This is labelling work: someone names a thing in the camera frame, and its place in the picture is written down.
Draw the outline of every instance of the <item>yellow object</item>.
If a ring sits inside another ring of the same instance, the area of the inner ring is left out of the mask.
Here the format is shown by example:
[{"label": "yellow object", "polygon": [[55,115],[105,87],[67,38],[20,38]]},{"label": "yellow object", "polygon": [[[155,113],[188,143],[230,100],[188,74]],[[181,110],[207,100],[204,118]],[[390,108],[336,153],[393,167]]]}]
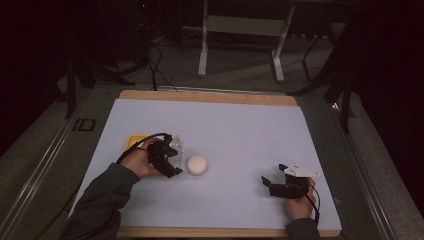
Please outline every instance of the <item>yellow object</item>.
[{"label": "yellow object", "polygon": [[130,148],[132,145],[134,145],[136,142],[148,137],[150,135],[148,134],[133,134],[130,135],[127,139],[127,145],[125,146],[125,150],[127,150],[128,148]]}]

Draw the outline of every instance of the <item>table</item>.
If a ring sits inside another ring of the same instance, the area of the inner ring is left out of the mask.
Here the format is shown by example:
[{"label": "table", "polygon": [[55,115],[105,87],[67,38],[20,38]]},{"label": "table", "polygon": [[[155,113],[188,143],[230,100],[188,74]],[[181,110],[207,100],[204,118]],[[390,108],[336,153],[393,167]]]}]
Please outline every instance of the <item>table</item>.
[{"label": "table", "polygon": [[202,27],[202,50],[199,61],[199,77],[206,76],[206,66],[208,58],[208,31],[256,34],[264,36],[275,36],[279,38],[278,45],[272,50],[271,56],[274,64],[275,76],[278,82],[284,81],[283,70],[281,68],[280,54],[295,7],[291,6],[286,18],[282,20],[252,19],[228,16],[208,15],[208,0],[203,1],[203,27]]}]

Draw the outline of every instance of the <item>chair leg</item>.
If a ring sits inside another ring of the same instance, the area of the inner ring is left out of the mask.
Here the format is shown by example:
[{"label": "chair leg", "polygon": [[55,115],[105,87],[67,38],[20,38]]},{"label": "chair leg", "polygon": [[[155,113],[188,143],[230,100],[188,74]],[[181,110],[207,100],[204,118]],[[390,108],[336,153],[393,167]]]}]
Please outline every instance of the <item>chair leg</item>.
[{"label": "chair leg", "polygon": [[317,44],[318,40],[320,40],[321,38],[322,38],[322,36],[317,36],[317,38],[311,44],[311,46],[306,51],[306,53],[305,53],[305,55],[303,56],[303,59],[302,59],[303,69],[305,69],[306,78],[308,79],[309,82],[311,82],[312,79],[311,79],[311,76],[309,75],[308,66],[306,65],[306,56],[308,56],[309,52],[312,50],[312,48],[315,46],[315,44]]}]

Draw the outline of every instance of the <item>table leg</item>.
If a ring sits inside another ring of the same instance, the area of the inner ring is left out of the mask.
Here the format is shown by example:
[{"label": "table leg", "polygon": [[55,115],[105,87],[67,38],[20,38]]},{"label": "table leg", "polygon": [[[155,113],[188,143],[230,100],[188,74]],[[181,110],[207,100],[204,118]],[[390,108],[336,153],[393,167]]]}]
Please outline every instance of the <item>table leg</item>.
[{"label": "table leg", "polygon": [[283,70],[281,68],[280,54],[281,54],[281,49],[283,48],[283,45],[284,45],[284,41],[286,40],[286,37],[287,37],[287,32],[289,31],[289,27],[290,27],[291,19],[293,17],[294,9],[295,9],[294,6],[290,7],[288,14],[287,14],[287,17],[286,17],[284,24],[283,24],[283,28],[281,29],[281,34],[280,34],[278,46],[275,50],[272,50],[272,52],[271,52],[272,60],[273,60],[273,63],[274,63],[275,76],[276,76],[278,82],[284,81]]},{"label": "table leg", "polygon": [[208,61],[208,0],[203,1],[203,29],[202,29],[202,50],[200,52],[199,77],[206,76],[206,65]]}]

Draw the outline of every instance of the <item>person's left hand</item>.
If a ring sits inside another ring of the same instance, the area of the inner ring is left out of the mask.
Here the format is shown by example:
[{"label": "person's left hand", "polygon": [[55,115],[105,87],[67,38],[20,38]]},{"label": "person's left hand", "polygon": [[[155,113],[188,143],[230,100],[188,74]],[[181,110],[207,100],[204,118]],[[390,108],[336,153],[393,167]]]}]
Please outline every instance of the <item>person's left hand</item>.
[{"label": "person's left hand", "polygon": [[152,138],[146,140],[141,146],[138,146],[141,149],[134,149],[134,151],[128,154],[128,156],[125,157],[120,164],[133,171],[140,179],[149,176],[161,175],[156,168],[149,164],[149,154],[147,153],[147,146],[157,140],[159,139]]}]

